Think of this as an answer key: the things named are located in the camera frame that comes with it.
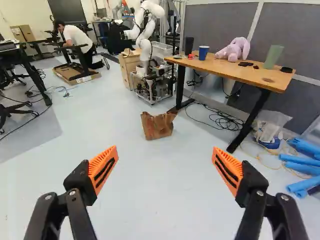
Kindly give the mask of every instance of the paper bag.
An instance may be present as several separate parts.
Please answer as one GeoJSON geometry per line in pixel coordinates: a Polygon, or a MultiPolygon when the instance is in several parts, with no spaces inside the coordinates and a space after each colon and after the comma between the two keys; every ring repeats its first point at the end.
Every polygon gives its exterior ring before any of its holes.
{"type": "Polygon", "coordinates": [[[175,112],[167,112],[152,116],[148,112],[141,113],[141,122],[145,139],[153,140],[171,136],[174,129],[173,120],[177,116],[175,112]]]}

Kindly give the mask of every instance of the stuffed animal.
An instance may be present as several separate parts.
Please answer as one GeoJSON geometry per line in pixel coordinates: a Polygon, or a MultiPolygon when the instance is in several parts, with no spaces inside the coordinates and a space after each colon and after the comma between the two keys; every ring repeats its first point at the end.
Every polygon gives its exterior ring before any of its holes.
{"type": "Polygon", "coordinates": [[[215,54],[217,59],[228,59],[229,62],[236,62],[242,57],[246,60],[250,51],[250,42],[243,36],[236,37],[232,42],[215,54]]]}

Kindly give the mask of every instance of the green cup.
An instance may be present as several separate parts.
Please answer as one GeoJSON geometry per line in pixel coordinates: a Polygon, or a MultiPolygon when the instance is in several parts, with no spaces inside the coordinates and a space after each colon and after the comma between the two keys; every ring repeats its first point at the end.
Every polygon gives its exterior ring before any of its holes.
{"type": "Polygon", "coordinates": [[[271,45],[263,67],[265,69],[273,69],[284,48],[285,47],[281,45],[271,45]]]}

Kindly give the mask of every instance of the white t-shirt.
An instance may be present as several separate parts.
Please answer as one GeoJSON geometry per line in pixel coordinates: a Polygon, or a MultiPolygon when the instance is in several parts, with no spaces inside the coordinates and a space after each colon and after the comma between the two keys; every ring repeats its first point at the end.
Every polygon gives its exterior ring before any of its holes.
{"type": "Polygon", "coordinates": [[[73,45],[88,44],[88,46],[81,47],[81,51],[85,54],[93,45],[92,40],[78,27],[74,25],[65,25],[63,30],[65,40],[72,40],[73,45]]]}

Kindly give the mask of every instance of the black cup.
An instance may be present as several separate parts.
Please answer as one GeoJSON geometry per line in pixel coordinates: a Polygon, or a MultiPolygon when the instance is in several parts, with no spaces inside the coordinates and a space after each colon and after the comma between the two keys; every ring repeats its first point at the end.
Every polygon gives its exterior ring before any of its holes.
{"type": "Polygon", "coordinates": [[[184,52],[185,52],[185,55],[188,56],[189,54],[192,53],[192,48],[194,47],[194,41],[195,41],[195,38],[194,37],[191,37],[191,36],[187,36],[185,38],[185,48],[184,48],[184,52]]]}

